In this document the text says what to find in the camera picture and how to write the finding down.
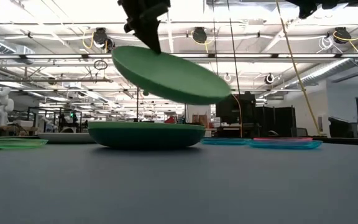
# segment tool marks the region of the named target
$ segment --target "desk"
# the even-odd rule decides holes
[[[0,151],[0,224],[355,224],[358,146]]]

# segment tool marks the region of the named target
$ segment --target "chair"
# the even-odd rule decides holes
[[[306,128],[291,128],[292,137],[308,137],[308,130]]]

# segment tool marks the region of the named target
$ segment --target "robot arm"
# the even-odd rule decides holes
[[[209,2],[222,2],[219,0],[207,0]],[[299,6],[299,18],[306,19],[317,10],[317,5],[322,4],[323,9],[332,9],[338,3],[358,3],[358,0],[287,0]],[[125,32],[135,31],[135,36],[155,53],[161,53],[160,41],[158,39],[158,16],[168,12],[171,7],[170,0],[118,0],[128,16]]]
[[[12,112],[14,108],[13,100],[8,97],[10,92],[9,87],[0,87],[0,125],[6,125],[7,112]]]
[[[52,121],[48,120],[45,116],[42,116],[42,117],[41,117],[41,120],[44,121],[44,122],[47,123],[47,124],[52,125],[52,128],[55,129],[55,130],[57,130],[57,126],[56,126]]]

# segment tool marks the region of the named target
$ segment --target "green bowl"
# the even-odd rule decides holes
[[[190,124],[89,122],[89,135],[116,149],[177,149],[197,144],[205,127]]]

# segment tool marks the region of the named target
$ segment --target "air duct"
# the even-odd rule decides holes
[[[34,54],[35,52],[26,46],[7,43],[5,40],[0,39],[0,53],[2,54]],[[34,61],[29,59],[16,59],[16,62],[32,64]]]
[[[347,54],[357,54],[356,50],[348,50]],[[320,80],[328,78],[332,75],[338,74],[350,68],[357,66],[353,58],[344,58],[331,63],[319,64],[300,74],[302,83],[307,85],[310,83],[317,83]],[[299,83],[297,77],[291,79],[285,86],[276,86],[276,88],[293,88]]]

